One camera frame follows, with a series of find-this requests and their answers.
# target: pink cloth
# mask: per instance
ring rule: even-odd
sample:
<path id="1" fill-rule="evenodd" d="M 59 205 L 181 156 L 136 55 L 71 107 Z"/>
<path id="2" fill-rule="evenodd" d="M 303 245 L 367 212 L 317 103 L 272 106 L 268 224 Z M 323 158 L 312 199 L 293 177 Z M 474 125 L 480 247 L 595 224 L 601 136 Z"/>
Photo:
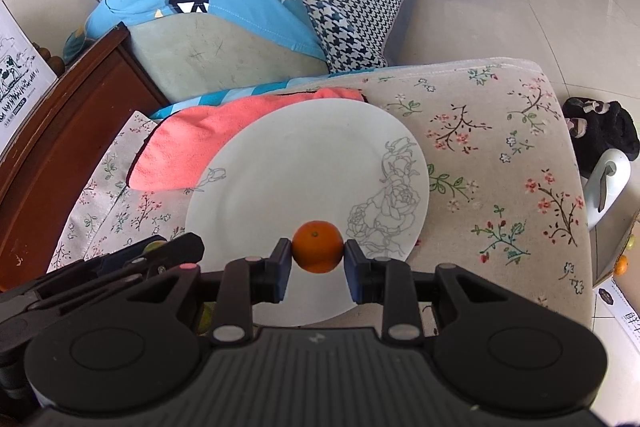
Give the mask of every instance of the pink cloth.
<path id="1" fill-rule="evenodd" d="M 355 89 L 325 87 L 316 92 L 248 96 L 219 107 L 197 105 L 172 114 L 147 139 L 129 173 L 129 187 L 193 188 L 213 156 L 242 129 L 277 109 L 318 98 L 363 100 Z"/>

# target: brown wooden frame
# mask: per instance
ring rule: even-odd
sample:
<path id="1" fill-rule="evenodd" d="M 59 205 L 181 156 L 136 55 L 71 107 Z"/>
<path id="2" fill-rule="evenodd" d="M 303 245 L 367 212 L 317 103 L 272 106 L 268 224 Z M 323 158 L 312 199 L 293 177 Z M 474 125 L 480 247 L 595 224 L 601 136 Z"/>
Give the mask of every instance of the brown wooden frame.
<path id="1" fill-rule="evenodd" d="M 0 290 L 46 272 L 66 219 L 136 110 L 168 105 L 120 25 L 55 84 L 0 160 Z"/>

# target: floral cushion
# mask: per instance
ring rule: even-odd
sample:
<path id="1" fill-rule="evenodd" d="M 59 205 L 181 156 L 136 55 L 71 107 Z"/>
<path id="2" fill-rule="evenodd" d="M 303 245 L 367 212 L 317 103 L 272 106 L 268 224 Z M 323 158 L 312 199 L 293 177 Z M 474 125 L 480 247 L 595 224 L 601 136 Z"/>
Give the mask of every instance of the floral cushion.
<path id="1" fill-rule="evenodd" d="M 582 187 L 558 100 L 536 64 L 494 58 L 385 68 L 310 81 L 308 90 L 319 84 L 360 89 L 369 103 L 399 118 L 423 150 L 431 197 L 408 259 L 414 269 L 456 263 L 590 323 L 591 253 Z M 190 190 L 124 187 L 153 126 L 136 114 L 118 135 L 69 217 L 50 269 L 152 233 L 170 238 L 184 231 Z M 360 230 L 364 223 L 354 216 L 352 226 Z M 423 317 L 430 331 L 428 306 Z M 380 307 L 360 306 L 324 324 L 378 327 Z"/>

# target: ribbed black surface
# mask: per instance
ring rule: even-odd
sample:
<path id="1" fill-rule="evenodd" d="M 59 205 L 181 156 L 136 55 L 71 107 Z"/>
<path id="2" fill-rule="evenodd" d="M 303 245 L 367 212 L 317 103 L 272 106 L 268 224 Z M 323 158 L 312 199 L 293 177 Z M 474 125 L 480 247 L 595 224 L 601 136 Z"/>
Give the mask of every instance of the ribbed black surface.
<path id="1" fill-rule="evenodd" d="M 215 352 L 187 390 L 147 412 L 86 419 L 47 410 L 37 427 L 602 427 L 584 411 L 524 421 L 498 418 L 445 389 L 415 351 L 375 332 L 263 330 L 253 344 Z"/>

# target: plate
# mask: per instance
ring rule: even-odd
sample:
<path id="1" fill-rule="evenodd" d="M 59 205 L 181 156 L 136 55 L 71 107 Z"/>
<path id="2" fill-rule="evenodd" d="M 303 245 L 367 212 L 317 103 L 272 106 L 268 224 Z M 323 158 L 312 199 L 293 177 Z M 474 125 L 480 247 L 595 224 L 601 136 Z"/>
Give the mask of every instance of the plate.
<path id="1" fill-rule="evenodd" d="M 364 254 L 406 260 L 424 224 L 429 173 L 395 117 L 341 98 L 295 103 L 255 121 L 212 159 L 194 188 L 186 229 L 205 245 L 202 271 L 268 257 L 307 221 L 333 223 Z M 353 308 L 340 263 L 325 274 L 293 262 L 280 304 L 254 306 L 261 325 L 313 324 Z"/>

